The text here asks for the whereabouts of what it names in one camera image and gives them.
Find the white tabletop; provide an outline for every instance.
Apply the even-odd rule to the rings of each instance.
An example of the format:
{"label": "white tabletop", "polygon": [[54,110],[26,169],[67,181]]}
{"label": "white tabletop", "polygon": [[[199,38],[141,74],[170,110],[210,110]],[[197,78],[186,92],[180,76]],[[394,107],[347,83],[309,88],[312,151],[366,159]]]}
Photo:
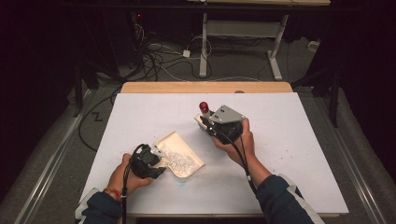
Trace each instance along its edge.
{"label": "white tabletop", "polygon": [[256,154],[275,175],[292,179],[320,214],[348,212],[297,93],[122,93],[117,96],[82,197],[107,185],[124,152],[151,146],[172,131],[204,161],[188,178],[165,171],[128,198],[127,212],[145,216],[256,216],[262,213],[244,171],[216,149],[194,120],[198,104],[221,105],[250,120]]}

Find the dark jacket sleeve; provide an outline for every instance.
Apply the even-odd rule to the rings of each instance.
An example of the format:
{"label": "dark jacket sleeve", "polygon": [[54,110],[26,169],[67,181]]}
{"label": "dark jacket sleeve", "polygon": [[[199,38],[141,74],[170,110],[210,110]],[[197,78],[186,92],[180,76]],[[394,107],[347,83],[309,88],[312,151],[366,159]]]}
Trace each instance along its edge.
{"label": "dark jacket sleeve", "polygon": [[324,223],[285,176],[267,177],[259,185],[256,198],[270,224]]}
{"label": "dark jacket sleeve", "polygon": [[117,224],[122,216],[121,204],[107,193],[92,189],[76,209],[75,223]]}

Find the hand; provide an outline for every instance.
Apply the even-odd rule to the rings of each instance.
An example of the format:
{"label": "hand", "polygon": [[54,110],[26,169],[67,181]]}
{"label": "hand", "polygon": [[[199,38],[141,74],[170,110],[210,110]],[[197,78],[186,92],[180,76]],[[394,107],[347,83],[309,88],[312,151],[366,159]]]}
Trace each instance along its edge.
{"label": "hand", "polygon": [[[243,157],[245,156],[245,154],[246,154],[247,158],[255,157],[253,133],[250,131],[250,125],[249,125],[248,119],[244,119],[242,121],[242,130],[243,131],[242,131],[241,137],[235,141],[235,144],[238,147],[238,149]],[[220,140],[216,137],[212,137],[212,140],[215,143],[216,147],[225,151],[233,161],[235,161],[239,165],[243,166],[241,159],[239,158],[239,155],[235,151],[235,148],[233,147],[233,145],[231,145],[231,144],[223,145],[220,142]]]}
{"label": "hand", "polygon": [[[114,170],[113,174],[110,177],[110,180],[108,181],[108,188],[116,189],[119,191],[119,193],[122,193],[122,187],[123,187],[123,175],[125,171],[125,167],[129,163],[129,159],[131,159],[131,155],[128,153],[125,153],[122,156],[122,163]],[[128,181],[126,187],[128,188],[127,194],[130,195],[132,194],[136,189],[140,187],[145,187],[153,181],[152,178],[145,178],[142,179],[134,174],[134,172],[131,170],[129,172],[128,176]]]}

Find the bracelet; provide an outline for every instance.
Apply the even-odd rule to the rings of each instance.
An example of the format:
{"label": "bracelet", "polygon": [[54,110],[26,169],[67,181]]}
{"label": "bracelet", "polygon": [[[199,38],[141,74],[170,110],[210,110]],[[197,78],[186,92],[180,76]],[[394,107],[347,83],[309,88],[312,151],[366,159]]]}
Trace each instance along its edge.
{"label": "bracelet", "polygon": [[121,200],[121,194],[120,194],[120,192],[119,192],[118,190],[112,189],[112,188],[105,188],[105,189],[103,189],[103,192],[108,192],[108,193],[113,193],[113,194],[115,194],[116,197],[117,197],[117,201],[119,201],[120,203],[122,202],[122,200]]}

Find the person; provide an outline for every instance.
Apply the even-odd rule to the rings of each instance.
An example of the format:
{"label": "person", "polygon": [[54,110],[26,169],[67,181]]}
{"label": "person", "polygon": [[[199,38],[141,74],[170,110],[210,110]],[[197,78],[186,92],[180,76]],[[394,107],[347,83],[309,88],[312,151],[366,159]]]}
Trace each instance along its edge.
{"label": "person", "polygon": [[[269,224],[284,223],[324,223],[320,216],[304,200],[302,194],[284,175],[273,175],[255,155],[253,133],[248,119],[242,121],[243,132],[235,141],[240,153],[246,158],[247,166],[254,185],[264,217]],[[212,137],[215,146],[227,153],[231,160],[243,167],[243,163],[231,144],[223,145],[219,139]],[[123,172],[131,155],[124,154],[122,163],[110,177],[106,190],[91,190],[81,201],[76,210],[76,223],[117,223],[122,214],[120,192]],[[128,177],[128,195],[137,188],[145,187],[151,178],[141,179],[130,172]]]}

